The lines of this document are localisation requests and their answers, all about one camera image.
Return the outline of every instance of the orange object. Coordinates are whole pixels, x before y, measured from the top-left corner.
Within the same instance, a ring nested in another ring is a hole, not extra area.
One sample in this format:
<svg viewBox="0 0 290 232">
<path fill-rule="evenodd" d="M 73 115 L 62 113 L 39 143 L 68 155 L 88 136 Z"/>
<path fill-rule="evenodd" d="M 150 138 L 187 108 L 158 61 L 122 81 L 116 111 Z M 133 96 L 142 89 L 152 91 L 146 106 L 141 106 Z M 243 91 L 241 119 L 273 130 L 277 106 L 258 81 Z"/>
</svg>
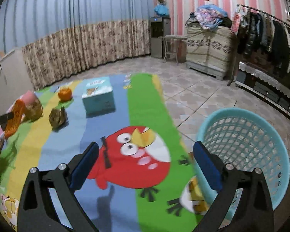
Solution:
<svg viewBox="0 0 290 232">
<path fill-rule="evenodd" d="M 16 133 L 20 125 L 20 122 L 22 120 L 22 115 L 24 111 L 25 111 L 25 103 L 22 100 L 17 99 L 12 108 L 12 112 L 14 113 L 14 118 L 8 120 L 5 131 L 4 131 L 5 138 L 9 138 L 14 133 Z"/>
<path fill-rule="evenodd" d="M 61 88 L 58 92 L 58 97 L 62 102 L 72 99 L 72 90 L 69 87 Z"/>
</svg>

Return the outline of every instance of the blue curtain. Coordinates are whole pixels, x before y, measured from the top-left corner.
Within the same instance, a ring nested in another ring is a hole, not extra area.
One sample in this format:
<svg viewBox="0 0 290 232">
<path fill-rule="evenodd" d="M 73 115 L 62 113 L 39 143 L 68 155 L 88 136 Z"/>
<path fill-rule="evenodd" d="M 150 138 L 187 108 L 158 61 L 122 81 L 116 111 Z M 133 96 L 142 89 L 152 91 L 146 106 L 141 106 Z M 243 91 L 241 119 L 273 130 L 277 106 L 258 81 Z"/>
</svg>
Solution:
<svg viewBox="0 0 290 232">
<path fill-rule="evenodd" d="M 0 6 L 0 51 L 8 53 L 77 25 L 148 19 L 153 8 L 153 0 L 4 0 Z"/>
</svg>

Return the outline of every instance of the white cabinet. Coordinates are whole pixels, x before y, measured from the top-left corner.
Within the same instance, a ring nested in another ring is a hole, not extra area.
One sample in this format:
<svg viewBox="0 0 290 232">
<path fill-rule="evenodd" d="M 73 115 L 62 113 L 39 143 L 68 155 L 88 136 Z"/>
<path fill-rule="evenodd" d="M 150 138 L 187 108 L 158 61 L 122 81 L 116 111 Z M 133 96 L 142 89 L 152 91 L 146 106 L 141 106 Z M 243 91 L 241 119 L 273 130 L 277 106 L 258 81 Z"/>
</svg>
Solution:
<svg viewBox="0 0 290 232">
<path fill-rule="evenodd" d="M 0 115 L 28 90 L 33 90 L 33 85 L 21 49 L 15 49 L 0 60 Z"/>
</svg>

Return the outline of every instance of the blue gripper pad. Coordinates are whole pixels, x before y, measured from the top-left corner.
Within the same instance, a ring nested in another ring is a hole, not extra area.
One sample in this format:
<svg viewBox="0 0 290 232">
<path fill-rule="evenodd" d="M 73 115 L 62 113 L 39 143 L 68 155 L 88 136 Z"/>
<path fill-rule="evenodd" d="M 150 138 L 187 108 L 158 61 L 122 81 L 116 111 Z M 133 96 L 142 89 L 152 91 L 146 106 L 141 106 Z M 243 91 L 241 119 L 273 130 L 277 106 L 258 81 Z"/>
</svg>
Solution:
<svg viewBox="0 0 290 232">
<path fill-rule="evenodd" d="M 77 156 L 82 156 L 82 158 L 71 173 L 71 183 L 69 188 L 73 192 L 82 188 L 88 174 L 90 173 L 90 170 L 98 159 L 99 145 L 93 142 L 83 154 Z"/>
<path fill-rule="evenodd" d="M 221 174 L 212 162 L 209 151 L 201 141 L 197 141 L 193 145 L 193 156 L 211 189 L 220 192 L 222 190 Z"/>
</svg>

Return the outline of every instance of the red cartoon bird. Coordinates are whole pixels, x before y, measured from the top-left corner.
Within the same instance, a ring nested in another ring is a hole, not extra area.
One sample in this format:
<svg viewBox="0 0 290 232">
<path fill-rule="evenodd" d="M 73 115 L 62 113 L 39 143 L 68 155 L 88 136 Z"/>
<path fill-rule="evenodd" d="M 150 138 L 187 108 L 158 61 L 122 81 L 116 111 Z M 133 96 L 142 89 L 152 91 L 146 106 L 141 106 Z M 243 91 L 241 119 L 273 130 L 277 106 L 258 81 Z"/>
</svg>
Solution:
<svg viewBox="0 0 290 232">
<path fill-rule="evenodd" d="M 144 189 L 141 197 L 158 190 L 153 186 L 162 182 L 169 173 L 170 153 L 163 139 L 144 126 L 125 127 L 104 140 L 99 157 L 88 179 L 95 179 L 101 189 L 107 182 L 123 187 Z"/>
</svg>

